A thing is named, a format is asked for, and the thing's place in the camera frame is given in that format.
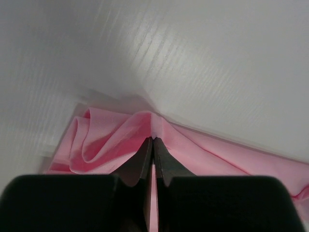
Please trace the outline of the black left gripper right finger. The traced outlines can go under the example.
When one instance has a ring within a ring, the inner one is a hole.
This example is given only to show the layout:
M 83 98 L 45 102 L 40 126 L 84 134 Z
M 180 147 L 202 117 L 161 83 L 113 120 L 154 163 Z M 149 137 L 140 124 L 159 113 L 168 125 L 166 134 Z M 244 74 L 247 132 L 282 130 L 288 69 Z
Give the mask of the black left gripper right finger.
M 197 176 L 154 139 L 161 232 L 302 232 L 283 184 L 268 176 Z

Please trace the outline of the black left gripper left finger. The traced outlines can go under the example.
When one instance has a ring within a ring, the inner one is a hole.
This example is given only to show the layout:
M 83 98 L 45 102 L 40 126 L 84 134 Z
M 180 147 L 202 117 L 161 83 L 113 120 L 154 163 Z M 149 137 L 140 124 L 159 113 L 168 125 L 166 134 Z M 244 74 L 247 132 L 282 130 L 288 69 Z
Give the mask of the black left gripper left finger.
M 0 197 L 3 232 L 145 232 L 153 141 L 110 174 L 13 179 Z

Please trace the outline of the pink t shirt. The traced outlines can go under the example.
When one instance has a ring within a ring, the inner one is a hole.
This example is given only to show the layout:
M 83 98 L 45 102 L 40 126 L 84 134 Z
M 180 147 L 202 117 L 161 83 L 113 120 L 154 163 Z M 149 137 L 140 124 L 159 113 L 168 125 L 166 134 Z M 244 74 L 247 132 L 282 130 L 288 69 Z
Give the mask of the pink t shirt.
M 168 152 L 197 175 L 267 175 L 290 193 L 309 229 L 309 166 L 265 154 L 168 123 L 149 112 L 122 114 L 89 108 L 69 125 L 48 174 L 109 174 L 131 158 L 146 138 L 160 138 Z

